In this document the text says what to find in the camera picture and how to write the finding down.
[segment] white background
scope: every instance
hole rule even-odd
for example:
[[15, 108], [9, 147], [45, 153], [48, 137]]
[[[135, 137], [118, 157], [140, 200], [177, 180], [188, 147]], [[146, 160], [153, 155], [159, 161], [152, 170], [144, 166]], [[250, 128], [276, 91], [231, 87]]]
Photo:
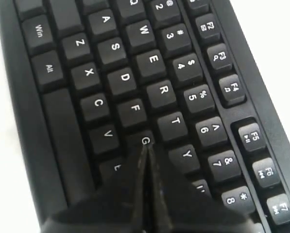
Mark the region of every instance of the white background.
[[[231, 0], [290, 140], [290, 0]], [[37, 233], [0, 48], [0, 233]]]

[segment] a key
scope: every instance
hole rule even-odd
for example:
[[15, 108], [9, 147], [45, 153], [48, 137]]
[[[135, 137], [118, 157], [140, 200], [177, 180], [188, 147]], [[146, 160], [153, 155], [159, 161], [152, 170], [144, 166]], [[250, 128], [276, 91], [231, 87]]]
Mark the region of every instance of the a key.
[[54, 47], [54, 41], [45, 15], [26, 20], [22, 24], [30, 55], [46, 52]]
[[55, 51], [34, 57], [32, 64], [40, 91], [50, 91], [66, 83], [58, 55]]
[[25, 20], [46, 12], [42, 0], [15, 0], [19, 18]]
[[65, 60], [69, 66], [76, 66], [93, 58], [86, 34], [80, 33], [62, 40]]
[[93, 152], [101, 155], [119, 148], [119, 138], [114, 125], [109, 124], [89, 131]]
[[162, 28], [181, 20], [176, 0], [154, 0], [150, 2], [149, 16], [154, 28]]
[[88, 198], [95, 188], [68, 90], [45, 94], [43, 106], [66, 198], [71, 204], [78, 203]]
[[114, 69], [128, 62], [122, 40], [119, 37], [99, 43], [97, 49], [103, 70]]
[[220, 79], [219, 87], [224, 107], [232, 107], [243, 103], [246, 99], [244, 89], [236, 74]]
[[139, 133], [135, 133], [133, 135], [130, 135], [126, 138], [127, 147], [137, 147], [139, 145], [148, 145], [150, 143], [154, 143], [154, 134], [151, 130], [144, 130]]
[[160, 117], [157, 120], [163, 142], [171, 142], [188, 135], [188, 129], [181, 112]]
[[183, 23], [161, 30], [158, 37], [162, 54], [166, 58], [191, 51], [191, 39]]
[[102, 176], [102, 181], [106, 183], [115, 172], [119, 171], [122, 163], [123, 159], [121, 157], [101, 163], [99, 165], [99, 169]]
[[267, 206], [275, 225], [290, 222], [290, 201], [286, 194], [267, 199]]
[[248, 187], [242, 186], [222, 194], [223, 204], [244, 215], [253, 213], [256, 210]]
[[146, 93], [153, 111], [176, 106], [176, 95], [169, 80], [147, 86]]
[[232, 150], [210, 156], [207, 161], [215, 182], [224, 182], [241, 175], [238, 160]]
[[110, 115], [107, 99], [102, 93], [80, 100], [80, 105], [87, 124]]
[[206, 84], [184, 91], [181, 98], [189, 115], [195, 116], [215, 110], [215, 102]]
[[254, 233], [265, 233], [265, 230], [263, 229], [261, 223], [255, 223], [254, 230], [255, 230]]
[[49, 6], [60, 38], [84, 30], [75, 0], [49, 0]]
[[135, 63], [139, 73], [139, 82], [148, 83], [166, 76], [166, 67], [159, 50], [153, 50], [136, 56]]
[[190, 16], [200, 16], [209, 11], [209, 0], [185, 0]]
[[195, 129], [203, 148], [209, 148], [228, 141], [222, 120], [218, 116], [196, 123]]
[[246, 152], [253, 153], [266, 148], [265, 140], [257, 123], [240, 127], [238, 133]]
[[84, 15], [109, 7], [108, 0], [80, 0], [79, 2]]
[[172, 83], [175, 88], [188, 86], [203, 80], [203, 71], [195, 53], [172, 60], [170, 66]]
[[119, 104], [117, 110], [124, 128], [131, 128], [147, 121], [147, 114], [141, 99]]
[[195, 24], [203, 44], [213, 44], [220, 40], [221, 31], [213, 14], [196, 18]]
[[154, 49], [156, 46], [154, 32], [148, 20], [128, 25], [125, 34], [131, 54]]
[[114, 0], [114, 4], [122, 25], [131, 24], [146, 18], [142, 0]]
[[137, 92], [135, 78], [129, 67], [108, 74], [107, 80], [111, 94], [115, 99]]
[[225, 44], [218, 44], [207, 49], [212, 72], [217, 74], [232, 69], [232, 61]]
[[100, 76], [93, 62], [71, 70], [71, 80], [79, 96], [84, 96], [102, 88]]
[[263, 188], [271, 187], [281, 182], [271, 158], [253, 163], [253, 170], [259, 185]]
[[192, 145], [185, 145], [169, 151], [169, 158], [183, 174], [197, 172], [200, 162]]
[[204, 193], [205, 195], [208, 195], [209, 197], [212, 196], [211, 192], [209, 191], [206, 180], [198, 180], [198, 181], [192, 182], [192, 184], [200, 193]]
[[115, 17], [110, 9], [89, 15], [88, 24], [93, 41], [109, 39], [119, 34]]

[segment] keycap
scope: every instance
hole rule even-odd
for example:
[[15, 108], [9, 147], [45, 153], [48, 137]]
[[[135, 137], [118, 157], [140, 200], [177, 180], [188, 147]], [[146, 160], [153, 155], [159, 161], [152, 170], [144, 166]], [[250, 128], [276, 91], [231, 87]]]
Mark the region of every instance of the keycap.
[[146, 18], [142, 0], [114, 0], [114, 5], [122, 25], [135, 23]]
[[257, 123], [240, 127], [238, 133], [246, 152], [253, 153], [266, 148], [265, 140]]
[[159, 50], [136, 56], [135, 63], [139, 73], [139, 83], [145, 84], [166, 76], [166, 67]]
[[215, 102], [206, 84], [185, 90], [181, 99], [185, 110], [192, 116], [215, 110]]
[[108, 0], [80, 0], [79, 2], [84, 15], [109, 7]]
[[201, 43], [213, 44], [221, 38], [221, 31], [213, 14], [207, 14], [195, 19]]
[[236, 74], [220, 79], [219, 87], [222, 93], [222, 103], [226, 108], [243, 103], [246, 99], [245, 91]]
[[209, 11], [208, 0], [185, 0], [190, 16], [200, 16]]
[[232, 69], [232, 61], [225, 44], [218, 44], [207, 49], [212, 72], [221, 73]]
[[256, 210], [251, 193], [246, 186], [224, 192], [222, 201], [226, 207], [244, 215], [251, 214]]
[[198, 180], [198, 181], [192, 182], [192, 184], [200, 193], [204, 193], [205, 195], [209, 197], [212, 196], [211, 192], [209, 191], [206, 180]]
[[188, 135], [188, 129], [181, 112], [160, 117], [157, 120], [163, 142], [171, 142]]
[[169, 158], [183, 174], [197, 172], [200, 169], [199, 159], [191, 144], [170, 150]]
[[93, 41], [106, 40], [119, 34], [115, 17], [110, 9], [89, 15], [88, 25]]
[[87, 124], [108, 118], [110, 115], [108, 102], [103, 93], [80, 100], [80, 105]]
[[89, 131], [93, 152], [101, 155], [119, 148], [119, 138], [114, 125], [108, 124]]
[[254, 233], [265, 233], [265, 230], [263, 229], [263, 226], [261, 223], [254, 224]]
[[114, 99], [130, 96], [137, 91], [136, 81], [129, 67], [108, 74], [107, 80]]
[[97, 49], [103, 70], [114, 69], [128, 62], [122, 40], [119, 37], [99, 43]]
[[290, 201], [286, 194], [267, 199], [267, 206], [275, 225], [290, 222]]
[[79, 96], [84, 96], [102, 88], [100, 76], [94, 62], [71, 70], [71, 81]]
[[159, 45], [165, 58], [191, 51], [192, 43], [185, 24], [161, 30], [158, 33]]
[[271, 158], [253, 163], [253, 170], [259, 185], [263, 188], [271, 187], [281, 182]]
[[176, 95], [169, 80], [158, 82], [146, 87], [150, 109], [160, 111], [176, 106]]
[[141, 99], [119, 104], [117, 110], [124, 128], [131, 128], [147, 121], [147, 114]]
[[69, 66], [76, 66], [93, 59], [88, 39], [84, 33], [63, 39], [62, 46], [65, 60]]
[[102, 176], [102, 181], [104, 183], [107, 182], [107, 180], [109, 180], [115, 172], [119, 171], [122, 163], [123, 159], [121, 157], [101, 163], [99, 165], [99, 169]]
[[151, 130], [144, 130], [139, 133], [132, 134], [126, 138], [127, 147], [132, 148], [139, 145], [147, 145], [154, 143], [154, 134]]
[[222, 120], [218, 116], [196, 123], [195, 129], [203, 148], [209, 148], [228, 141]]
[[25, 20], [46, 12], [42, 0], [15, 0], [19, 18]]
[[32, 58], [32, 64], [39, 90], [53, 90], [66, 83], [58, 55], [50, 51]]
[[22, 24], [26, 45], [30, 55], [54, 48], [54, 41], [46, 16], [28, 19]]
[[49, 6], [60, 38], [84, 30], [75, 0], [49, 0]]
[[223, 182], [241, 175], [238, 160], [232, 150], [210, 156], [207, 161], [215, 182]]
[[172, 60], [170, 67], [172, 83], [175, 88], [203, 80], [203, 71], [195, 53]]
[[128, 25], [125, 33], [128, 51], [131, 54], [154, 49], [156, 46], [154, 32], [148, 20]]
[[45, 94], [43, 106], [65, 194], [75, 204], [91, 196], [95, 188], [68, 90]]
[[181, 20], [176, 0], [151, 1], [148, 15], [156, 29], [179, 23]]

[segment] black keyboard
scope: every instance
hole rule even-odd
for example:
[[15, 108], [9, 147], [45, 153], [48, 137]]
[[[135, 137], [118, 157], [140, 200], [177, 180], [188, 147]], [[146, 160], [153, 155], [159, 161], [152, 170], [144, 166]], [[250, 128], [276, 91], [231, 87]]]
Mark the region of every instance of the black keyboard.
[[0, 0], [39, 222], [89, 197], [134, 145], [290, 233], [290, 145], [228, 0]]

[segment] keyboard frame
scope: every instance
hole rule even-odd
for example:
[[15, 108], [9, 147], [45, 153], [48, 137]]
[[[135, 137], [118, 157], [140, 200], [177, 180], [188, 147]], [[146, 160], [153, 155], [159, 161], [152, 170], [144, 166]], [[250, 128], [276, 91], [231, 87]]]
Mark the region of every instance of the keyboard frame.
[[[183, 3], [179, 2], [179, 6], [182, 9]], [[251, 195], [254, 200], [258, 199], [231, 129], [231, 123], [247, 116], [254, 117], [259, 124], [290, 199], [290, 144], [287, 136], [230, 1], [212, 0], [211, 7], [233, 58], [235, 70], [246, 90], [247, 101], [233, 108], [223, 108], [202, 58], [200, 63]], [[183, 15], [183, 19], [186, 21], [188, 16]], [[190, 24], [187, 28], [189, 31], [192, 30]], [[68, 206], [13, 0], [0, 0], [0, 36], [23, 158], [38, 220], [42, 225], [49, 216]], [[192, 43], [197, 45], [195, 50], [200, 56], [201, 50], [195, 38], [192, 38]], [[259, 201], [255, 204], [257, 211], [263, 213]], [[271, 232], [265, 216], [261, 216], [261, 222], [265, 231]]]

